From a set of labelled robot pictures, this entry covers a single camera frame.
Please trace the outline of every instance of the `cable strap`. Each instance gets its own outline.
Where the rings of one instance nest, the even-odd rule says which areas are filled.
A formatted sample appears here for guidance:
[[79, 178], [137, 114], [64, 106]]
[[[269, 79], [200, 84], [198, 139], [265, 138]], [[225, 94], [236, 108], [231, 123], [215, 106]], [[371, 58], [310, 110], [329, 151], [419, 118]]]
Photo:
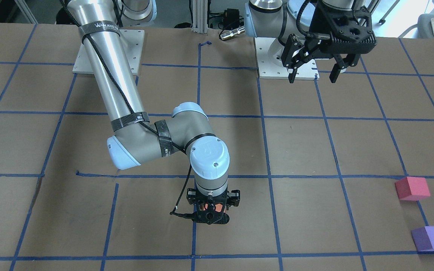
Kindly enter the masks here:
[[137, 122], [150, 122], [150, 117], [146, 112], [137, 112], [130, 115], [123, 116], [119, 119], [112, 120], [112, 128], [115, 132], [118, 129], [122, 129], [128, 125], [132, 125]]
[[170, 156], [174, 153], [172, 147], [172, 137], [168, 130], [167, 122], [165, 120], [159, 120], [155, 122], [155, 128], [158, 132], [158, 140], [160, 141], [160, 151], [162, 151], [162, 157]]
[[86, 38], [86, 35], [89, 35], [91, 33], [95, 32], [101, 32], [101, 31], [110, 31], [115, 32], [118, 35], [120, 35], [120, 31], [118, 26], [112, 22], [112, 21], [95, 21], [89, 24], [85, 24], [83, 26], [78, 27], [79, 34], [81, 35], [81, 43]]

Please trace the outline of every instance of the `purple block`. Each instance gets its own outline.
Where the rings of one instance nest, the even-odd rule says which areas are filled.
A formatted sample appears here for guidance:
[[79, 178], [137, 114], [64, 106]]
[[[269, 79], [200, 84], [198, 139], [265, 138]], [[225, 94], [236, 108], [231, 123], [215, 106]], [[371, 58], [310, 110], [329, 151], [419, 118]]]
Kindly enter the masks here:
[[418, 251], [434, 251], [434, 226], [425, 226], [411, 231]]

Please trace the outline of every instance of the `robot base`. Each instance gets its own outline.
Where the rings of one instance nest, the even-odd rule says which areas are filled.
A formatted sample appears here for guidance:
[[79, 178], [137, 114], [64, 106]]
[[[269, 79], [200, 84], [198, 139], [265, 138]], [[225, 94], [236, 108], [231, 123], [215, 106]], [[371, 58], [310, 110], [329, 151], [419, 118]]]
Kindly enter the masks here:
[[[282, 67], [280, 60], [283, 46], [276, 38], [255, 38], [255, 54], [259, 67], [259, 77], [264, 79], [286, 79], [287, 68]], [[297, 80], [319, 79], [315, 60], [309, 61], [298, 69]]]
[[[138, 75], [140, 67], [140, 57], [142, 55], [143, 38], [145, 31], [143, 30], [124, 30], [121, 29], [122, 43], [127, 56], [128, 64], [130, 64], [131, 73]], [[78, 56], [73, 66], [73, 73], [93, 74], [93, 69], [86, 55], [85, 47], [80, 45]]]

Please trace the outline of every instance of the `blue tape grid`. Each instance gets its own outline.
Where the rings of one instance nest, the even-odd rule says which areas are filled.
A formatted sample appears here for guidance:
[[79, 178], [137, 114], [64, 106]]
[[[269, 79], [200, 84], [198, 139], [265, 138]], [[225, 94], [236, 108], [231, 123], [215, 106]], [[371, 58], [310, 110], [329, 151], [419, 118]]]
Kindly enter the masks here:
[[[26, 48], [28, 47], [28, 44], [31, 40], [31, 37], [34, 33], [34, 30], [31, 32], [29, 39], [24, 47], [24, 50], [22, 52], [22, 54], [20, 55], [20, 58], [17, 62], [0, 62], [0, 64], [14, 64], [15, 68], [10, 76], [10, 79], [8, 80], [7, 84], [5, 85], [5, 88], [3, 89], [3, 92], [0, 96], [0, 100], [2, 99], [2, 96], [4, 95], [9, 83], [11, 82], [12, 77], [14, 76], [14, 73], [17, 69], [17, 67], [19, 65], [74, 65], [74, 63], [37, 63], [37, 62], [21, 62], [21, 59], [23, 57], [24, 52], [26, 51]], [[370, 74], [377, 74], [377, 75], [394, 75], [394, 76], [418, 76], [420, 81], [423, 84], [423, 87], [425, 89], [425, 91], [427, 92], [427, 95], [429, 96], [429, 99], [432, 101], [432, 104], [434, 106], [434, 101], [431, 97], [431, 95], [429, 94], [429, 91], [426, 87], [426, 85], [424, 84], [422, 77], [434, 77], [434, 74], [419, 74], [419, 72], [417, 71], [414, 63], [412, 62], [410, 55], [408, 54], [408, 52], [406, 51], [405, 46], [403, 45], [403, 42], [400, 40], [401, 45], [403, 46], [403, 49], [405, 50], [405, 53], [408, 56], [408, 59], [410, 60], [410, 62], [412, 63], [416, 74], [396, 74], [396, 73], [378, 73], [378, 72], [368, 72], [365, 68], [365, 72], [348, 72], [348, 73], [354, 73], [354, 74], [366, 74], [370, 84], [372, 85], [372, 89], [375, 93], [375, 96], [377, 98], [377, 102], [379, 103], [379, 107], [382, 111], [383, 114], [383, 118], [343, 118], [343, 117], [327, 117], [325, 116], [324, 113], [324, 107], [322, 106], [322, 101], [320, 98], [320, 94], [319, 94], [319, 89], [318, 89], [318, 85], [317, 82], [315, 83], [316, 85], [316, 90], [318, 91], [318, 97], [320, 99], [320, 104], [322, 107], [322, 112], [323, 112], [323, 116], [322, 117], [313, 117], [313, 116], [265, 116], [263, 114], [263, 108], [262, 108], [262, 97], [260, 95], [260, 82], [258, 80], [258, 91], [259, 91], [259, 98], [260, 98], [260, 109], [261, 109], [261, 115], [260, 116], [255, 116], [255, 115], [209, 115], [209, 117], [220, 117], [220, 118], [261, 118], [262, 120], [262, 125], [263, 125], [263, 133], [264, 133], [264, 142], [265, 142], [265, 151], [266, 151], [266, 162], [267, 162], [267, 175], [230, 175], [230, 178], [268, 178], [269, 180], [269, 184], [270, 184], [270, 194], [271, 194], [271, 199], [272, 199], [272, 211], [273, 211], [273, 219], [274, 219], [274, 227], [275, 227], [275, 234], [276, 234], [276, 243], [277, 243], [277, 249], [278, 249], [278, 253], [277, 254], [217, 254], [217, 255], [205, 255], [205, 256], [197, 256], [195, 253], [195, 242], [196, 242], [196, 224], [193, 224], [193, 248], [192, 248], [192, 254], [189, 256], [185, 256], [185, 255], [162, 255], [162, 256], [110, 256], [107, 257], [106, 253], [107, 253], [107, 248], [108, 248], [108, 244], [110, 241], [110, 234], [111, 234], [111, 229], [112, 229], [112, 218], [113, 218], [113, 214], [114, 214], [114, 209], [115, 209], [115, 204], [116, 204], [116, 197], [117, 197], [117, 192], [118, 192], [118, 184], [115, 187], [115, 195], [114, 195], [114, 200], [113, 200], [113, 204], [112, 204], [112, 213], [110, 214], [110, 221], [109, 221], [109, 225], [108, 225], [108, 231], [107, 231], [107, 238], [105, 240], [105, 251], [103, 256], [101, 257], [93, 257], [93, 256], [89, 256], [89, 257], [19, 257], [18, 253], [19, 253], [19, 249], [21, 247], [23, 238], [24, 238], [24, 233], [26, 231], [26, 227], [28, 225], [29, 222], [29, 217], [31, 216], [31, 209], [28, 212], [28, 215], [26, 217], [26, 221], [23, 227], [23, 231], [20, 237], [20, 240], [18, 242], [18, 246], [17, 246], [17, 251], [15, 252], [14, 257], [0, 257], [0, 261], [12, 261], [10, 270], [12, 270], [14, 268], [14, 263], [15, 261], [26, 261], [26, 260], [101, 260], [102, 261], [102, 266], [101, 268], [104, 269], [104, 265], [105, 265], [105, 261], [106, 260], [129, 260], [129, 259], [191, 259], [192, 260], [192, 270], [195, 270], [195, 259], [230, 259], [230, 258], [268, 258], [268, 257], [277, 257], [279, 258], [279, 264], [280, 264], [280, 269], [283, 269], [282, 266], [282, 258], [284, 257], [346, 257], [346, 256], [360, 256], [360, 258], [362, 259], [362, 264], [363, 264], [363, 269], [365, 270], [365, 263], [363, 260], [363, 256], [375, 256], [375, 255], [392, 255], [392, 254], [434, 254], [434, 252], [417, 252], [417, 251], [383, 251], [383, 252], [363, 252], [360, 249], [360, 244], [359, 244], [359, 238], [357, 235], [357, 231], [355, 229], [355, 225], [354, 225], [354, 221], [353, 221], [353, 217], [352, 217], [352, 212], [351, 212], [351, 208], [350, 208], [350, 204], [348, 202], [348, 197], [347, 197], [347, 193], [345, 190], [345, 186], [344, 186], [344, 182], [343, 182], [343, 178], [368, 178], [368, 177], [372, 177], [372, 178], [393, 178], [396, 180], [399, 180], [400, 178], [402, 178], [402, 175], [342, 175], [341, 171], [339, 170], [339, 163], [337, 161], [337, 157], [336, 157], [336, 153], [334, 150], [334, 144], [332, 142], [332, 137], [331, 137], [331, 133], [329, 130], [329, 126], [327, 125], [327, 120], [329, 119], [337, 119], [337, 120], [384, 120], [385, 122], [388, 122], [388, 120], [396, 120], [396, 121], [425, 121], [425, 122], [434, 122], [434, 119], [391, 119], [391, 118], [386, 118], [384, 111], [382, 110], [381, 104], [379, 102], [379, 98], [377, 97], [376, 91], [374, 90], [374, 86], [372, 84], [372, 81], [369, 77]], [[207, 41], [206, 43], [203, 44], [199, 44], [199, 64], [197, 66], [195, 65], [160, 65], [160, 64], [142, 64], [142, 65], [149, 65], [149, 66], [160, 66], [160, 67], [194, 67], [194, 68], [198, 68], [198, 89], [197, 89], [197, 93], [198, 93], [198, 102], [200, 102], [200, 70], [201, 69], [253, 69], [256, 70], [257, 68], [255, 67], [214, 67], [214, 66], [202, 66], [200, 63], [201, 60], [201, 55], [200, 55], [200, 48], [203, 45], [206, 44], [210, 44], [209, 41]], [[59, 126], [61, 124], [61, 120], [62, 117], [64, 115], [107, 115], [107, 113], [67, 113], [65, 112], [65, 108], [67, 105], [67, 102], [69, 100], [70, 94], [71, 94], [71, 90], [73, 88], [74, 85], [74, 81], [76, 79], [76, 76], [74, 77], [70, 90], [69, 90], [69, 94], [67, 95], [67, 99], [65, 101], [65, 105], [64, 108], [61, 112], [46, 112], [46, 111], [0, 111], [0, 114], [60, 114], [60, 120], [58, 121], [58, 125], [57, 128], [55, 129], [55, 134], [53, 135], [53, 139], [52, 139], [52, 143], [50, 144], [50, 148], [48, 150], [47, 156], [45, 158], [45, 162], [43, 164], [43, 168], [41, 170], [40, 174], [0, 174], [0, 177], [5, 176], [5, 177], [43, 177], [44, 175], [44, 170], [46, 168], [46, 165], [48, 163], [48, 158], [50, 156], [51, 150], [53, 148], [54, 142], [55, 142], [55, 138], [56, 135], [58, 133], [59, 130]], [[150, 114], [152, 116], [169, 116], [170, 114]], [[270, 165], [269, 165], [269, 155], [268, 155], [268, 149], [267, 149], [267, 136], [265, 134], [265, 118], [291, 118], [291, 119], [323, 119], [325, 124], [327, 125], [327, 132], [328, 132], [328, 136], [330, 139], [330, 143], [333, 149], [333, 155], [335, 157], [335, 161], [336, 161], [336, 168], [338, 169], [338, 175], [314, 175], [314, 176], [307, 176], [307, 175], [271, 175], [270, 173]], [[396, 145], [396, 142], [393, 138], [393, 134], [391, 131], [391, 128], [388, 125], [388, 129], [390, 130], [390, 135], [393, 139], [393, 143], [395, 144], [396, 147], [396, 151], [399, 154], [399, 149]], [[400, 156], [400, 161], [402, 163], [403, 166], [403, 172], [406, 174], [405, 171], [405, 167], [404, 164], [402, 162], [401, 156]], [[85, 173], [80, 173], [77, 172], [77, 175], [80, 176], [85, 176], [85, 177], [99, 177], [99, 176], [105, 176], [105, 177], [128, 177], [128, 178], [171, 178], [171, 177], [179, 177], [179, 178], [185, 178], [186, 176], [184, 175], [119, 175], [119, 176], [114, 176], [114, 175], [95, 175], [95, 174], [85, 174]], [[358, 249], [359, 252], [343, 252], [343, 253], [304, 253], [304, 254], [282, 254], [280, 251], [280, 241], [279, 241], [279, 235], [278, 235], [278, 229], [277, 229], [277, 220], [276, 220], [276, 216], [275, 216], [275, 207], [274, 207], [274, 195], [272, 192], [272, 178], [284, 178], [284, 177], [288, 177], [288, 178], [339, 178], [341, 181], [341, 185], [343, 188], [343, 193], [345, 195], [346, 198], [346, 202], [348, 205], [348, 212], [350, 213], [350, 218], [351, 218], [351, 223], [353, 225], [353, 230], [355, 232], [355, 237], [356, 237], [356, 243], [358, 245]], [[434, 178], [434, 176], [423, 176], [426, 178]], [[428, 221], [426, 219], [426, 216], [424, 214], [424, 211], [422, 209], [422, 206], [420, 204], [420, 202], [417, 203], [420, 212], [422, 214], [423, 220], [425, 222], [425, 225], [428, 226]]]

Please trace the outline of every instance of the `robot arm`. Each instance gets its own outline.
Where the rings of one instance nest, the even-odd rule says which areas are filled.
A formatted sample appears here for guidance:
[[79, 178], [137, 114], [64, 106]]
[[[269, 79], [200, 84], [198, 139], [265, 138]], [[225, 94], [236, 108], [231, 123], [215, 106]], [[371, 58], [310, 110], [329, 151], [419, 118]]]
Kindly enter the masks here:
[[[280, 57], [293, 83], [298, 68], [312, 59], [336, 60], [329, 76], [336, 82], [347, 67], [354, 67], [363, 53], [376, 46], [371, 13], [365, 0], [252, 0], [246, 5], [246, 33], [278, 38], [284, 46]], [[312, 20], [301, 20], [306, 6], [315, 5]]]
[[[121, 2], [124, 2], [124, 15], [127, 8], [138, 7], [137, 4], [125, 5], [126, 0]], [[200, 223], [227, 223], [229, 216], [224, 207], [238, 206], [240, 200], [239, 190], [227, 191], [230, 163], [227, 146], [215, 136], [207, 116], [196, 103], [180, 104], [170, 120], [159, 120], [150, 127], [113, 8], [110, 0], [71, 0], [67, 5], [67, 11], [78, 22], [76, 25], [115, 132], [107, 140], [112, 161], [117, 168], [127, 169], [177, 151], [184, 152], [194, 169], [197, 187], [189, 189], [186, 197], [197, 211], [173, 214]]]

